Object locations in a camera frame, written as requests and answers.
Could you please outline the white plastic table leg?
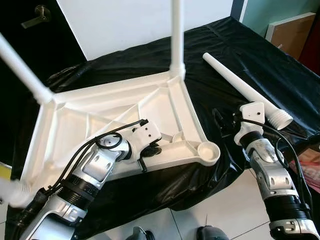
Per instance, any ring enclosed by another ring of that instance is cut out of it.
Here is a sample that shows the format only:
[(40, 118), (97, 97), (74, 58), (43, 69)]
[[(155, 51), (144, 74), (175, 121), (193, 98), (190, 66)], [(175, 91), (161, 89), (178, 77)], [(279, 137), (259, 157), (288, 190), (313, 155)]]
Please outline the white plastic table leg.
[(215, 57), (208, 52), (202, 54), (202, 58), (222, 76), (231, 86), (240, 92), (247, 100), (251, 102), (262, 103), (263, 111), (262, 118), (269, 122), (276, 130), (283, 130), (293, 122), (293, 117), (283, 109), (278, 108), (274, 103), (270, 102), (265, 96), (259, 93), (256, 89), (251, 87), (242, 78), (233, 73), (224, 64), (222, 64)]
[(39, 105), (45, 105), (54, 99), (54, 93), (39, 80), (1, 33), (0, 58), (32, 93)]
[(35, 191), (28, 183), (0, 177), (0, 201), (12, 208), (26, 208), (34, 199)]
[(185, 77), (185, 3), (171, 1), (171, 62), (169, 73), (172, 78)]

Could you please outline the white plastic table top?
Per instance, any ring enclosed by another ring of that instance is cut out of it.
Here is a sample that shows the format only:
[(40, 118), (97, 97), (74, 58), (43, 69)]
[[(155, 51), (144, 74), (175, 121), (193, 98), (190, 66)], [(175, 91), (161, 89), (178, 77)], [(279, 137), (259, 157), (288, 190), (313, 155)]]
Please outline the white plastic table top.
[(140, 119), (162, 134), (161, 153), (143, 159), (149, 172), (219, 162), (222, 151), (206, 137), (185, 78), (165, 71), (55, 93), (39, 108), (20, 182), (35, 193), (47, 188), (87, 140)]

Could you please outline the brown wooden table beam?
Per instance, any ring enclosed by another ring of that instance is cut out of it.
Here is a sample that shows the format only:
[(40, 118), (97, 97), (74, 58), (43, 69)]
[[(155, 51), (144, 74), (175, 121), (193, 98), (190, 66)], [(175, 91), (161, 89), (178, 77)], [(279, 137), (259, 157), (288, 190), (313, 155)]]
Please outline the brown wooden table beam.
[(302, 166), (320, 167), (320, 135), (304, 138), (301, 135), (287, 135), (288, 140), (295, 148)]

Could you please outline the black plastic table cover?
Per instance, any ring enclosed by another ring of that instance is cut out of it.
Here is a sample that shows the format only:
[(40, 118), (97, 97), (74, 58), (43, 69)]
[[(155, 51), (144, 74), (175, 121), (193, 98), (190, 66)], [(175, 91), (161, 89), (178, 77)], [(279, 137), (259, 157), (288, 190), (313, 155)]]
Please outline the black plastic table cover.
[[(186, 30), (185, 85), (206, 137), (221, 144), (221, 163), (190, 163), (138, 174), (108, 183), (91, 204), (77, 237), (87, 239), (135, 218), (160, 210), (185, 211), (230, 186), (249, 169), (249, 160), (232, 136), (222, 136), (212, 109), (232, 114), (247, 103), (238, 91), (202, 59), (210, 53), (270, 101), (286, 110), (294, 121), (282, 134), (303, 138), (320, 136), (320, 76), (295, 58), (260, 37), (232, 17)], [(115, 51), (52, 74), (44, 85), (54, 93), (82, 89), (164, 73), (169, 70), (170, 37)], [(21, 126), (13, 178), (19, 178), (29, 149), (34, 125)]]

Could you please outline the pink plastic bag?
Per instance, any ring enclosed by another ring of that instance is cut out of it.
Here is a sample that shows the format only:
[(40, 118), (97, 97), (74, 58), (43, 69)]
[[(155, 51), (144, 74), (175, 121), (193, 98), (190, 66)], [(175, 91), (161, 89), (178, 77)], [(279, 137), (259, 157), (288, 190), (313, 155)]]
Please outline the pink plastic bag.
[(307, 148), (298, 155), (305, 181), (318, 194), (320, 193), (320, 153)]

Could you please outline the brown wooden box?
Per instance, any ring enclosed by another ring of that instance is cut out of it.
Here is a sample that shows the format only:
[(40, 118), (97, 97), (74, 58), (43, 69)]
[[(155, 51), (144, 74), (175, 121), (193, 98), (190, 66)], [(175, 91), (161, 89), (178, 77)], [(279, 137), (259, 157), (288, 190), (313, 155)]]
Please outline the brown wooden box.
[(315, 13), (298, 14), (268, 25), (265, 39), (279, 50), (298, 59), (313, 27)]

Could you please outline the yellow plastic container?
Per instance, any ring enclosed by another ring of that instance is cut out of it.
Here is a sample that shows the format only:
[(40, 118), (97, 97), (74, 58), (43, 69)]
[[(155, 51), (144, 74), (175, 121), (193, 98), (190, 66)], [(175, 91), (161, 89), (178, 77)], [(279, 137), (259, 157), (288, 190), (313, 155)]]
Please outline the yellow plastic container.
[(0, 179), (10, 180), (12, 167), (0, 162)]

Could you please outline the dark door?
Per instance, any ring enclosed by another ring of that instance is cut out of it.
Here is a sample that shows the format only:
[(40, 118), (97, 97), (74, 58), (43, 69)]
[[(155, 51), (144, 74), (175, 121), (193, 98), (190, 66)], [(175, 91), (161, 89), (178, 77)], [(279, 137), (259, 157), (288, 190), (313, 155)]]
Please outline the dark door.
[[(35, 7), (45, 5), (51, 21), (24, 29), (21, 23), (36, 17)], [(0, 0), (0, 34), (39, 80), (87, 59), (58, 0)], [(0, 58), (0, 162), (14, 166), (21, 127), (34, 126), (39, 106), (33, 94)]]

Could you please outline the grey door frame post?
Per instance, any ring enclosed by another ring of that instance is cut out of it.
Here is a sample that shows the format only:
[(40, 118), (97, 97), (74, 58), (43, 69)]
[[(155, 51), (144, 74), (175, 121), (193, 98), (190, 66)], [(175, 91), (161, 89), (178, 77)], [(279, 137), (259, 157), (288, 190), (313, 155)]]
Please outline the grey door frame post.
[(242, 23), (245, 18), (246, 9), (249, 4), (249, 0), (232, 0), (231, 3), (231, 18)]

